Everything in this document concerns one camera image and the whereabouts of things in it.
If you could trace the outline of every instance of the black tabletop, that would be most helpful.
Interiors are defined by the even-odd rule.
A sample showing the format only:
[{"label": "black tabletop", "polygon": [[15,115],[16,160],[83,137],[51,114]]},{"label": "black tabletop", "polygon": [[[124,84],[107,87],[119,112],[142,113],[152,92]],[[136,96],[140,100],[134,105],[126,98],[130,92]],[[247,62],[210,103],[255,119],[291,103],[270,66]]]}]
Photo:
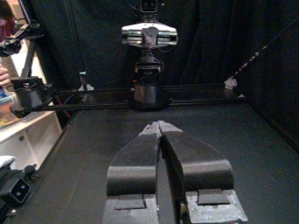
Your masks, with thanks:
[{"label": "black tabletop", "polygon": [[299,155],[246,103],[170,107],[156,112],[127,108],[79,112],[12,223],[102,223],[111,160],[158,120],[211,144],[227,157],[250,224],[299,223]]}]

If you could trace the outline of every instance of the cable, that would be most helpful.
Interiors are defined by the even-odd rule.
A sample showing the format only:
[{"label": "cable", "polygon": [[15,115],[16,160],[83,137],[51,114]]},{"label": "cable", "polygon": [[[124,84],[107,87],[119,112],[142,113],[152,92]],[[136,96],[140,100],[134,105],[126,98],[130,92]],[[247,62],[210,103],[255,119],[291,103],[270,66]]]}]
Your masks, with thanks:
[{"label": "cable", "polygon": [[235,79],[235,77],[245,71],[245,69],[253,64],[253,62],[258,59],[261,56],[261,53],[270,47],[270,45],[277,41],[277,39],[285,34],[285,32],[291,28],[291,26],[295,24],[295,22],[299,20],[299,16],[294,19],[294,21],[289,24],[289,26],[275,35],[275,37],[269,41],[269,43],[262,47],[262,49],[255,52],[254,56],[249,59],[247,63],[239,68],[239,70],[234,73],[234,75],[230,77],[231,79]]},{"label": "cable", "polygon": [[[55,99],[58,100],[59,104],[63,105],[63,104],[62,104],[62,99],[59,98],[58,95],[55,96]],[[63,112],[64,112],[66,116],[67,116],[68,118],[71,118],[71,114],[70,114],[70,112],[66,111],[66,110],[64,110]]]}]

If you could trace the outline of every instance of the black backdrop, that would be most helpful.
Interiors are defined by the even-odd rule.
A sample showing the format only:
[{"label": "black backdrop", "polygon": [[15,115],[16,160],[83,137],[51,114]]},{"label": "black backdrop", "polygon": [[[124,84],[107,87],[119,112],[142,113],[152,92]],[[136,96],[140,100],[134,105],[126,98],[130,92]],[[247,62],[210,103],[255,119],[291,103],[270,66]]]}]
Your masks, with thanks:
[{"label": "black backdrop", "polygon": [[[46,30],[39,56],[48,81],[79,88],[80,67],[63,0],[28,0]],[[128,87],[140,49],[122,45],[122,26],[135,23],[127,3],[70,0],[83,64],[95,88]],[[222,83],[299,15],[294,0],[164,0],[160,22],[175,27],[179,45],[155,57],[166,64],[166,84]],[[241,90],[299,142],[299,23],[277,39],[238,77]]]}]

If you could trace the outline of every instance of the wire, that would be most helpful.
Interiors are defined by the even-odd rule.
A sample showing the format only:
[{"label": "wire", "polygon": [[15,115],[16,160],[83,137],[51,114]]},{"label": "wire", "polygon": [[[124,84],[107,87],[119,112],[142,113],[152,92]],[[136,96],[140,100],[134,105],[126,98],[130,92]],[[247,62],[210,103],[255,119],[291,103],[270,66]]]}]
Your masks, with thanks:
[{"label": "wire", "polygon": [[[56,95],[55,96],[55,99],[58,100],[58,102],[59,102],[59,104],[62,105],[62,99],[60,99],[60,97]],[[66,114],[66,116],[68,117],[68,118],[71,118],[71,114],[70,114],[70,112],[68,111],[63,111],[64,112],[64,114]]]},{"label": "wire", "polygon": [[72,96],[70,96],[70,98],[64,101],[63,104],[67,104],[68,100],[75,96],[75,94]]},{"label": "wire", "polygon": [[126,3],[128,7],[131,7],[135,11],[142,12],[131,3]]},{"label": "wire", "polygon": [[168,52],[171,52],[172,50],[174,50],[174,47],[171,47],[168,50],[163,50],[163,48],[162,47],[159,47],[159,48],[156,48],[158,49],[158,51],[160,52],[160,53],[168,53]]},{"label": "wire", "polygon": [[291,28],[291,26],[297,23],[299,20],[299,16],[294,19],[294,21],[289,24],[289,26],[275,35],[275,37],[269,41],[269,43],[262,47],[262,49],[255,52],[254,56],[249,59],[247,63],[239,68],[239,70],[234,73],[234,75],[230,77],[231,79],[235,79],[235,77],[245,71],[245,69],[253,64],[253,62],[258,59],[261,56],[261,53],[271,46],[271,44],[277,41],[277,39],[285,34],[285,32]]}]

